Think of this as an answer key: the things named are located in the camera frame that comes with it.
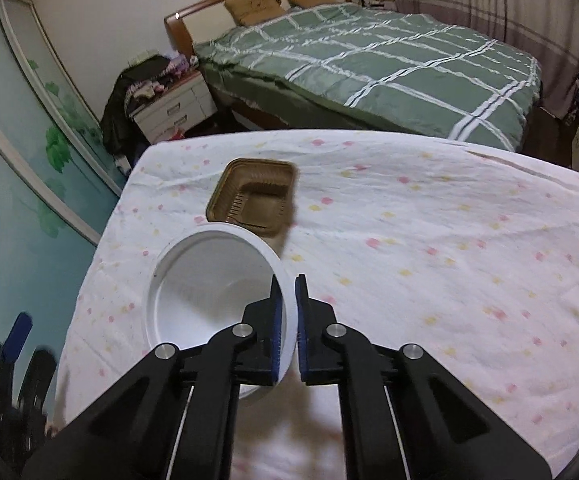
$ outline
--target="green plaid duvet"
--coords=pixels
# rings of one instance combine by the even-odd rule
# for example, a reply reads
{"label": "green plaid duvet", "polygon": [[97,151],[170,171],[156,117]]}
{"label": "green plaid duvet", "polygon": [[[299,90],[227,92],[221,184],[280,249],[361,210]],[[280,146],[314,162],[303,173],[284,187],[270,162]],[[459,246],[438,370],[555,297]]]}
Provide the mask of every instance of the green plaid duvet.
{"label": "green plaid duvet", "polygon": [[368,126],[514,151],[538,98],[537,60],[426,14],[334,4],[237,27],[203,63],[274,81]]}

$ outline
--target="metal screw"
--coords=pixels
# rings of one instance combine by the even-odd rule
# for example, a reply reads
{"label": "metal screw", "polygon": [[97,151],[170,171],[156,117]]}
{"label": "metal screw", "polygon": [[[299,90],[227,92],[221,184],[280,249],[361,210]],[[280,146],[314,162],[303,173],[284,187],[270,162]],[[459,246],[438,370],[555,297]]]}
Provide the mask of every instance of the metal screw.
{"label": "metal screw", "polygon": [[327,327],[327,333],[332,337],[343,337],[347,333],[347,329],[340,323],[332,323]]}
{"label": "metal screw", "polygon": [[159,359],[170,359],[176,353],[176,347],[169,343],[163,343],[156,348],[156,357]]}
{"label": "metal screw", "polygon": [[252,325],[248,325],[247,323],[239,323],[234,325],[232,329],[232,334],[236,337],[247,337],[253,332]]}
{"label": "metal screw", "polygon": [[409,344],[403,348],[403,354],[409,359],[420,359],[425,355],[425,351],[418,345]]}

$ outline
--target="white stripe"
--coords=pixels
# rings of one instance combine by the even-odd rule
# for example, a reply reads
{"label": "white stripe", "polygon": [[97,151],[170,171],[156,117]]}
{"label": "white stripe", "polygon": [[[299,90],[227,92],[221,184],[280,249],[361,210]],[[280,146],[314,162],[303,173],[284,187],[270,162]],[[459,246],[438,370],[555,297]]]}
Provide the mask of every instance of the white stripe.
{"label": "white stripe", "polygon": [[496,54],[498,54],[499,56],[506,57],[507,59],[511,59],[512,61],[515,61],[516,63],[522,63],[522,61],[520,59],[517,59],[513,56],[508,56],[507,54],[503,54],[500,50],[496,51]]}
{"label": "white stripe", "polygon": [[[379,82],[380,83],[391,82],[391,81],[395,80],[396,78],[407,76],[407,75],[415,72],[416,70],[420,70],[422,68],[436,66],[436,65],[450,62],[450,61],[460,60],[466,56],[477,56],[478,54],[489,50],[489,48],[491,48],[493,43],[495,43],[495,40],[490,40],[490,41],[487,41],[486,43],[482,44],[478,48],[476,48],[476,50],[473,50],[471,52],[463,52],[461,54],[454,54],[453,56],[445,57],[444,59],[434,59],[432,61],[427,61],[420,66],[414,66],[414,67],[409,67],[409,68],[404,68],[402,70],[398,70],[397,72],[394,72],[393,74],[391,74],[389,76],[380,78]],[[354,95],[349,97],[349,99],[347,99],[347,101],[345,103],[345,106],[349,106],[351,108],[356,107],[356,105],[359,103],[359,101],[362,98],[366,97],[372,91],[372,88],[374,88],[374,86],[376,86],[376,85],[375,84],[374,85],[366,85],[365,88],[361,89],[360,91],[356,92]]]}
{"label": "white stripe", "polygon": [[[537,61],[536,59],[533,59],[529,78],[525,81],[520,81],[516,86],[510,88],[505,95],[498,97],[498,99],[496,99],[496,101],[484,113],[482,113],[479,118],[486,119],[487,117],[491,116],[500,106],[500,104],[502,104],[502,102],[505,101],[505,97],[510,97],[511,95],[515,94],[522,88],[533,85],[535,82],[535,77],[537,75],[536,67]],[[468,124],[467,127],[464,128],[463,131],[460,133],[457,140],[467,140],[467,138],[470,136],[470,134],[474,131],[475,128],[476,128],[475,122]],[[509,144],[508,149],[510,151],[513,151],[513,147],[511,146],[511,144]]]}
{"label": "white stripe", "polygon": [[429,32],[425,32],[425,33],[419,33],[419,34],[415,34],[414,36],[409,36],[407,38],[394,38],[393,40],[388,40],[388,41],[380,41],[378,43],[370,43],[366,46],[359,46],[356,47],[352,50],[348,50],[346,52],[342,52],[340,54],[337,54],[336,56],[332,56],[329,57],[327,59],[323,59],[323,60],[318,60],[317,63],[315,63],[315,65],[324,65],[324,64],[329,64],[333,61],[339,61],[341,59],[344,59],[348,56],[351,56],[352,54],[360,54],[361,52],[368,52],[368,51],[372,51],[373,49],[379,47],[379,46],[385,46],[385,45],[390,45],[390,44],[394,44],[394,43],[401,43],[407,40],[418,40],[419,38],[427,38],[429,36],[432,36],[434,34],[438,34],[439,32],[442,32],[442,30],[430,30]]}
{"label": "white stripe", "polygon": [[298,25],[298,23],[296,22],[296,20],[291,17],[291,15],[287,17],[287,21],[288,21],[289,23],[291,23],[294,28],[300,29],[300,26]]}
{"label": "white stripe", "polygon": [[327,21],[327,19],[317,9],[313,9],[313,11],[314,11],[314,14],[316,15],[316,18],[318,18],[322,22]]}
{"label": "white stripe", "polygon": [[[435,36],[432,36],[431,39],[432,39],[432,40],[436,40],[437,38],[436,38]],[[426,50],[431,50],[432,52],[438,52],[439,54],[445,54],[445,55],[447,55],[447,52],[445,52],[444,50],[441,50],[441,49],[439,49],[439,48],[435,48],[435,47],[433,47],[433,46],[430,46],[430,45],[427,45],[427,44],[424,44],[424,43],[406,43],[406,42],[404,42],[404,41],[403,41],[402,43],[405,44],[405,45],[408,45],[408,46],[415,46],[415,47],[418,47],[418,48],[424,48],[424,49],[426,49]],[[464,63],[467,63],[467,64],[470,64],[470,65],[473,65],[473,66],[477,66],[478,68],[482,68],[482,69],[487,70],[487,71],[489,71],[489,72],[491,72],[491,73],[494,73],[494,74],[503,76],[505,79],[509,79],[510,81],[514,81],[514,82],[517,81],[517,79],[514,79],[512,76],[510,76],[510,75],[508,75],[508,74],[504,74],[504,73],[500,72],[499,70],[494,70],[493,68],[486,67],[486,66],[481,65],[480,63],[477,63],[477,62],[475,62],[475,61],[471,61],[471,60],[469,60],[469,59],[463,59],[463,62],[464,62]],[[505,68],[509,68],[510,70],[513,70],[514,72],[518,72],[518,73],[520,73],[520,74],[522,74],[522,75],[527,75],[525,72],[522,72],[521,70],[512,69],[511,67],[508,67],[508,66],[505,66],[505,65],[503,65],[503,66],[504,66]]]}
{"label": "white stripe", "polygon": [[438,23],[438,21],[434,20],[429,14],[421,14],[421,17],[429,23],[429,25],[436,25]]}
{"label": "white stripe", "polygon": [[[312,10],[312,9],[305,9],[303,11],[300,12],[300,14],[303,14],[305,12],[307,12],[308,10]],[[361,19],[362,16],[356,16],[356,17],[352,17],[349,14],[346,14],[346,16],[350,17],[350,20],[338,20],[338,21],[332,21],[329,20],[328,22],[326,22],[324,25],[318,25],[317,27],[300,27],[300,34],[303,32],[315,32],[318,30],[323,30],[325,28],[329,28],[330,30],[338,30],[339,33],[338,35],[345,35],[345,34],[356,34],[359,33],[362,30],[373,30],[374,28],[377,27],[382,27],[382,28],[387,28],[388,30],[398,30],[400,32],[406,32],[408,34],[414,34],[413,31],[409,31],[403,28],[399,28],[399,27],[393,27],[391,25],[387,25],[387,23],[391,23],[394,20],[384,20],[383,22],[372,22],[369,25],[365,26],[365,27],[359,27],[359,28],[354,28],[351,30],[339,30],[339,29],[335,29],[334,27],[336,27],[337,25],[345,25],[347,23],[352,23],[352,22],[357,22],[359,19]],[[243,36],[247,35],[249,32],[258,32],[260,29],[262,29],[263,27],[265,27],[266,25],[270,25],[271,23],[277,23],[279,21],[284,20],[285,18],[287,18],[287,16],[280,16],[278,18],[274,18],[273,20],[269,20],[269,22],[264,22],[260,25],[254,25],[253,27],[249,27],[247,30],[244,30],[239,36],[236,36],[236,38],[234,39],[234,41],[239,41],[240,39],[242,39]],[[426,32],[426,34],[436,34],[437,32],[445,32],[446,30],[451,30],[453,28],[457,28],[456,25],[445,25],[444,23],[440,23],[438,22],[439,25],[442,25],[442,28],[434,28],[432,30],[429,30]],[[296,34],[290,34],[288,36],[282,36],[281,38],[271,38],[269,41],[276,43],[277,41],[289,41],[292,38],[295,38],[298,35],[298,33]],[[398,38],[392,38],[391,36],[389,36],[389,38],[391,40],[396,40]]]}
{"label": "white stripe", "polygon": [[[318,6],[318,8],[319,9],[325,9],[325,8],[331,8],[331,7],[338,7],[338,10],[344,16],[348,17],[348,20],[340,20],[340,23],[346,23],[346,22],[349,22],[350,20],[353,22],[357,22],[361,18],[361,16],[352,16],[351,14],[348,14],[347,12],[345,12],[343,9],[343,5],[344,4],[336,4],[336,5],[328,4],[328,5]],[[236,36],[234,38],[234,41],[242,40],[243,37],[247,36],[247,34],[250,34],[251,32],[257,32],[258,34],[260,34],[263,27],[267,27],[268,25],[273,25],[274,23],[281,22],[283,20],[286,20],[287,18],[293,19],[294,16],[300,16],[301,14],[315,13],[314,12],[315,10],[316,10],[316,7],[312,7],[310,9],[297,10],[297,12],[292,12],[291,14],[283,14],[282,16],[279,16],[279,17],[274,18],[272,20],[268,20],[267,22],[263,22],[263,23],[260,23],[258,25],[252,25],[252,27],[247,27],[246,29],[242,30],[240,32],[240,35]],[[332,23],[332,22],[326,23],[325,25],[319,25],[318,27],[313,27],[313,28],[312,27],[300,27],[300,25],[298,25],[298,23],[296,21],[295,21],[295,23],[297,24],[298,30],[301,30],[302,32],[309,32],[309,31],[313,31],[313,30],[320,30],[321,28],[327,28],[330,25],[330,23]],[[283,38],[271,38],[270,37],[270,41],[283,40],[285,38],[291,38],[292,36],[295,36],[295,34],[291,34],[289,36],[284,36]]]}
{"label": "white stripe", "polygon": [[[351,44],[351,43],[342,43],[342,42],[340,42],[340,41],[335,41],[335,40],[325,40],[325,39],[322,39],[322,40],[319,40],[319,41],[320,41],[321,43],[324,43],[324,44],[337,44],[337,45],[340,45],[340,46],[344,46],[344,47],[346,47],[346,48],[354,48],[354,47],[355,47],[355,45],[353,45],[353,44]],[[386,57],[387,59],[397,59],[397,60],[399,60],[400,62],[409,63],[409,64],[414,65],[414,66],[421,66],[421,65],[424,64],[424,63],[422,63],[422,62],[420,62],[420,61],[415,61],[415,60],[413,60],[413,59],[409,59],[409,58],[406,58],[406,57],[403,57],[403,56],[398,56],[398,55],[396,55],[396,54],[388,54],[387,52],[383,52],[382,50],[372,50],[371,53],[372,53],[372,54],[376,54],[377,56]],[[448,69],[448,68],[445,68],[444,66],[431,66],[430,68],[431,68],[432,70],[437,71],[437,72],[441,72],[441,73],[449,74],[449,75],[454,75],[454,76],[456,76],[456,77],[460,77],[460,78],[463,78],[463,79],[467,79],[470,83],[474,84],[475,86],[479,86],[480,88],[482,88],[482,89],[484,89],[484,90],[487,90],[487,91],[489,91],[489,92],[491,92],[491,93],[498,93],[498,94],[499,94],[499,93],[501,92],[501,91],[498,90],[497,88],[494,88],[493,86],[490,86],[490,85],[488,85],[487,83],[481,81],[479,78],[473,77],[473,76],[468,76],[467,74],[465,74],[465,73],[463,73],[463,72],[455,72],[455,71],[453,71],[453,70],[450,70],[450,69]],[[514,106],[514,108],[516,108],[516,111],[517,111],[519,114],[522,114],[522,108],[519,106],[519,104],[518,104],[516,101],[512,100],[512,99],[508,99],[508,100],[509,100],[510,104],[512,104],[512,106]]]}
{"label": "white stripe", "polygon": [[[452,33],[450,33],[450,32],[444,32],[444,34],[445,34],[446,36],[453,36],[453,37],[455,37],[455,38],[460,38],[460,39],[462,39],[462,40],[467,40],[467,38],[462,38],[462,36],[457,36],[456,34],[452,34]],[[440,42],[440,43],[447,43],[447,44],[450,44],[451,46],[454,46],[454,47],[456,47],[456,48],[461,48],[462,50],[468,50],[468,51],[469,51],[469,48],[467,48],[466,46],[459,45],[459,44],[454,43],[454,42],[449,41],[449,40],[443,40],[442,38],[439,38],[438,36],[430,36],[430,38],[431,38],[432,40],[434,40],[434,41],[438,41],[438,42]],[[470,41],[471,43],[477,43],[476,40],[467,40],[467,41]],[[433,50],[434,52],[438,52],[439,54],[444,54],[445,56],[449,56],[449,54],[448,54],[447,52],[444,52],[443,50],[434,48],[434,47],[429,46],[429,45],[423,45],[423,44],[421,44],[421,45],[417,45],[417,46],[422,47],[422,48],[427,48],[427,49],[429,49],[429,50]],[[484,57],[485,59],[492,59],[492,58],[490,58],[489,56],[483,56],[483,57]],[[507,74],[504,74],[504,73],[500,72],[499,70],[494,70],[493,68],[489,68],[489,67],[487,67],[487,66],[481,65],[481,64],[476,63],[476,62],[473,62],[473,61],[468,61],[468,60],[466,60],[466,59],[463,59],[463,61],[464,61],[464,62],[467,62],[467,63],[469,63],[469,64],[471,64],[471,65],[473,65],[473,66],[477,66],[478,68],[482,68],[482,69],[484,69],[484,70],[487,70],[488,72],[491,72],[491,73],[494,73],[494,74],[497,74],[497,75],[502,75],[503,77],[505,77],[505,78],[507,78],[507,79],[509,79],[509,80],[516,81],[516,79],[512,78],[512,76],[507,75]],[[518,73],[520,73],[520,74],[522,74],[522,75],[527,75],[525,72],[522,72],[521,70],[516,70],[515,68],[512,68],[512,67],[507,66],[507,65],[505,65],[505,64],[503,64],[503,66],[504,66],[505,68],[509,68],[510,70],[513,70],[514,72],[518,72]]]}
{"label": "white stripe", "polygon": [[339,10],[343,16],[347,16],[348,18],[351,18],[351,14],[349,12],[347,12],[347,10],[345,10],[345,7],[339,7]]}
{"label": "white stripe", "polygon": [[311,67],[313,67],[313,65],[304,64],[303,66],[295,68],[294,70],[287,72],[287,75],[285,75],[285,79],[287,79],[288,81],[293,81],[295,78],[300,76],[303,72],[310,69]]}
{"label": "white stripe", "polygon": [[517,68],[509,66],[507,63],[503,63],[502,61],[498,61],[497,59],[493,59],[493,57],[490,57],[490,56],[483,56],[483,57],[486,60],[491,61],[492,63],[496,63],[498,65],[504,66],[507,70],[511,70],[512,72],[517,72],[517,73],[522,74],[522,75],[527,75],[527,72],[523,72],[522,70],[518,70]]}
{"label": "white stripe", "polygon": [[448,36],[453,36],[454,38],[458,38],[459,40],[468,41],[469,43],[478,43],[478,40],[474,40],[474,38],[464,38],[463,36],[458,36],[458,34],[447,34]]}
{"label": "white stripe", "polygon": [[[240,49],[233,47],[233,46],[226,46],[226,45],[221,45],[221,44],[216,44],[216,47],[218,48],[218,50],[233,52],[235,54],[261,54],[264,52],[261,50],[250,50],[250,49],[240,50]],[[281,52],[274,51],[274,50],[265,52],[265,54],[267,54],[270,57],[280,57],[282,59],[298,60],[298,61],[307,62],[310,64],[319,64],[322,61],[320,59],[317,59],[317,58],[314,58],[311,56],[307,56],[305,54],[297,54],[295,52],[292,52],[290,56],[284,56],[284,54],[286,54],[286,53],[281,53]],[[340,67],[330,66],[327,64],[320,64],[320,67],[327,70],[328,72],[335,73],[336,75],[340,75],[340,76],[345,76],[345,77],[354,79],[354,80],[359,81],[359,82],[363,82],[363,83],[375,83],[375,82],[377,82],[375,79],[370,78],[369,76],[359,75],[359,74],[356,74],[356,73],[351,72],[349,70],[341,69]],[[300,66],[295,70],[303,70],[304,68],[305,68],[304,66]],[[461,110],[460,108],[457,108],[453,105],[450,105],[449,103],[445,103],[444,101],[436,99],[436,98],[434,98],[426,93],[407,88],[403,85],[388,82],[388,83],[383,83],[382,86],[386,86],[387,88],[391,88],[391,89],[394,89],[394,90],[397,90],[400,92],[404,92],[412,97],[416,97],[418,99],[422,99],[426,102],[429,102],[430,104],[435,104],[436,106],[439,106],[441,108],[445,108],[447,110],[450,110],[452,112],[460,114],[463,116],[463,118],[466,118],[469,115],[469,113],[465,110]],[[485,120],[481,121],[477,118],[476,118],[476,120],[480,124],[482,124],[488,131],[492,132],[496,137],[503,134],[500,131],[500,129],[498,129],[494,124],[490,123],[490,121],[485,121]]]}
{"label": "white stripe", "polygon": [[[506,92],[509,91],[509,89],[514,88],[514,86],[516,86],[518,83],[519,83],[518,81],[513,81],[513,82],[505,85],[501,89],[501,93],[505,94]],[[480,103],[476,107],[476,110],[474,110],[470,114],[467,114],[460,121],[458,121],[458,123],[454,124],[454,127],[452,128],[451,132],[449,133],[449,136],[447,137],[447,139],[457,140],[458,135],[463,130],[463,128],[465,126],[467,126],[467,124],[469,124],[469,121],[472,121],[476,116],[479,116],[480,114],[482,114],[487,109],[487,107],[489,105],[491,105],[496,99],[498,99],[498,96],[495,94],[492,94],[491,96],[489,96],[489,98],[487,98],[486,101],[483,101],[482,103]]]}
{"label": "white stripe", "polygon": [[259,62],[261,62],[263,59],[265,59],[266,57],[267,57],[267,56],[266,56],[265,54],[260,54],[260,56],[258,56],[256,59],[254,59],[254,61],[252,61],[247,68],[249,68],[249,69],[251,70],[251,69],[254,68]]}

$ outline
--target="wooden headboard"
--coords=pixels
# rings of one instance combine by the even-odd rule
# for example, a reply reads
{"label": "wooden headboard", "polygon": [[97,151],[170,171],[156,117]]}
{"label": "wooden headboard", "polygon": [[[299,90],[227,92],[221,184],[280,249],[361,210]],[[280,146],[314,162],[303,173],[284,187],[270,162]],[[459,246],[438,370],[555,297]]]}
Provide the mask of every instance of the wooden headboard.
{"label": "wooden headboard", "polygon": [[185,18],[188,18],[192,14],[198,13],[201,10],[208,9],[209,7],[220,6],[224,9],[224,12],[228,12],[223,5],[225,0],[202,0],[197,4],[193,4],[184,9],[179,9],[173,12],[169,16],[165,17],[165,27],[176,49],[181,54],[185,54],[187,57],[192,56],[194,53],[193,43],[194,38],[192,38],[192,33],[189,31],[188,25],[185,23]]}

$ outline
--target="white plastic bowl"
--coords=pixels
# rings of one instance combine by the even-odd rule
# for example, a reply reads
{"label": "white plastic bowl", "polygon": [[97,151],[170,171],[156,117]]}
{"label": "white plastic bowl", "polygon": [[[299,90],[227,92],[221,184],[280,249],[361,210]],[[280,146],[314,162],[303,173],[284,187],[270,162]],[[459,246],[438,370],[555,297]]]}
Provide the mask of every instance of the white plastic bowl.
{"label": "white plastic bowl", "polygon": [[[276,275],[283,296],[280,381],[296,346],[298,308],[294,282],[278,256],[256,235],[212,222],[172,240],[156,260],[143,297],[143,327],[150,348],[174,343],[185,349],[242,319],[244,308],[269,298]],[[259,386],[241,386],[240,398]]]}

